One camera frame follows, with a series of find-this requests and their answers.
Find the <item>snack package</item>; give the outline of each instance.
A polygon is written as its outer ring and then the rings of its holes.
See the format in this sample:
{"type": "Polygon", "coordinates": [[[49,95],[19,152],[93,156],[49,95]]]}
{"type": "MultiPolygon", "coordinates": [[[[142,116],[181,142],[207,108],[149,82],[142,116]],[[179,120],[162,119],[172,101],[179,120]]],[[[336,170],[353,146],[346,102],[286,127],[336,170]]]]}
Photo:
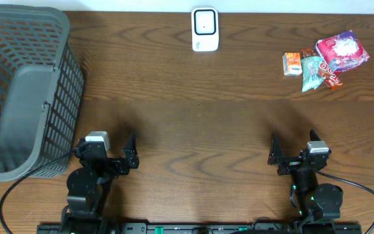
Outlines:
{"type": "Polygon", "coordinates": [[[318,75],[319,65],[323,59],[319,56],[304,58],[303,64],[303,92],[316,89],[324,80],[324,77],[318,75]]]}
{"type": "Polygon", "coordinates": [[[284,64],[284,75],[301,75],[303,72],[299,53],[285,53],[282,56],[282,63],[284,64]]]}
{"type": "MultiPolygon", "coordinates": [[[[318,56],[318,54],[311,48],[308,49],[302,49],[301,52],[303,53],[303,58],[308,58],[312,56],[318,56]]],[[[339,80],[336,74],[334,74],[331,69],[329,68],[329,65],[322,60],[319,68],[318,68],[318,75],[320,77],[323,77],[323,82],[329,87],[329,88],[338,88],[343,83],[339,80]]]]}
{"type": "Polygon", "coordinates": [[[340,79],[334,74],[329,65],[322,59],[321,64],[319,64],[318,75],[324,77],[324,83],[331,89],[335,89],[343,85],[340,79]]]}
{"type": "Polygon", "coordinates": [[[353,31],[319,40],[316,51],[334,73],[356,68],[370,58],[353,31]]]}

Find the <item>teal snack wrapper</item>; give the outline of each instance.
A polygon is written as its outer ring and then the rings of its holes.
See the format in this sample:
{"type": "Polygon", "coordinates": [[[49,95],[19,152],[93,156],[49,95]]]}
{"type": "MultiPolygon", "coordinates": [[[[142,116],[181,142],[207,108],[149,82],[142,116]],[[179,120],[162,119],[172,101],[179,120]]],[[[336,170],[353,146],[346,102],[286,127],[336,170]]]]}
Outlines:
{"type": "Polygon", "coordinates": [[[323,59],[319,56],[304,58],[301,61],[303,65],[303,92],[316,89],[323,82],[325,77],[318,75],[318,68],[323,59]]]}

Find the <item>wooden table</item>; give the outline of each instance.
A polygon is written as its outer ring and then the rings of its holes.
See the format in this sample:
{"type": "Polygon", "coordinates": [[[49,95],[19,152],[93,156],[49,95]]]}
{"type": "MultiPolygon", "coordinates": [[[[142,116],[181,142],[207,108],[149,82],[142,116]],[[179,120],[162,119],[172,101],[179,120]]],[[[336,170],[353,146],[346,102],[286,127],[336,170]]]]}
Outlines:
{"type": "MultiPolygon", "coordinates": [[[[70,43],[86,74],[76,140],[108,131],[117,155],[140,134],[140,167],[119,178],[105,213],[150,222],[252,222],[296,216],[290,176],[267,165],[270,135],[297,155],[315,129],[333,153],[323,171],[374,189],[374,16],[220,14],[220,45],[191,49],[189,14],[68,12],[70,43]],[[301,92],[284,52],[352,29],[371,56],[339,75],[343,87],[301,92]]],[[[4,211],[15,233],[58,222],[68,174],[27,179],[4,211]]],[[[374,197],[344,189],[342,221],[367,230],[374,197]]],[[[0,198],[12,183],[0,183],[0,198]]]]}

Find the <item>white electronic device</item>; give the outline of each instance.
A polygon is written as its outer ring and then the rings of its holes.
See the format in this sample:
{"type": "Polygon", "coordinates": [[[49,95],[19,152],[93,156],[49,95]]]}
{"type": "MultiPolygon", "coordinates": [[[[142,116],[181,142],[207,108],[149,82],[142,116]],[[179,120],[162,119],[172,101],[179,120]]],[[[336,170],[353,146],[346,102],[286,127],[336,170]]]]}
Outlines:
{"type": "Polygon", "coordinates": [[[196,8],[192,12],[194,51],[215,51],[219,47],[218,12],[212,7],[196,8]]]}

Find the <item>red snack bag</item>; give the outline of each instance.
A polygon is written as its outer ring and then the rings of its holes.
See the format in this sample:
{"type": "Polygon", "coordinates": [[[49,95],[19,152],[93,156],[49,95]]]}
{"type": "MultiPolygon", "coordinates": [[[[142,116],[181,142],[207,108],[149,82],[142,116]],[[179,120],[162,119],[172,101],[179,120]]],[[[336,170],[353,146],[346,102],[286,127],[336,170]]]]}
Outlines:
{"type": "MultiPolygon", "coordinates": [[[[311,48],[308,49],[302,49],[301,52],[303,53],[304,58],[308,58],[311,56],[318,56],[318,54],[311,48]]],[[[320,77],[325,77],[323,82],[329,87],[329,88],[338,88],[343,83],[339,80],[336,74],[334,74],[331,69],[329,68],[329,65],[323,60],[318,68],[318,75],[320,77]]]]}
{"type": "Polygon", "coordinates": [[[339,80],[336,74],[334,74],[329,65],[323,60],[318,68],[318,75],[320,77],[325,77],[323,82],[331,89],[335,89],[343,85],[343,83],[339,80]]]}

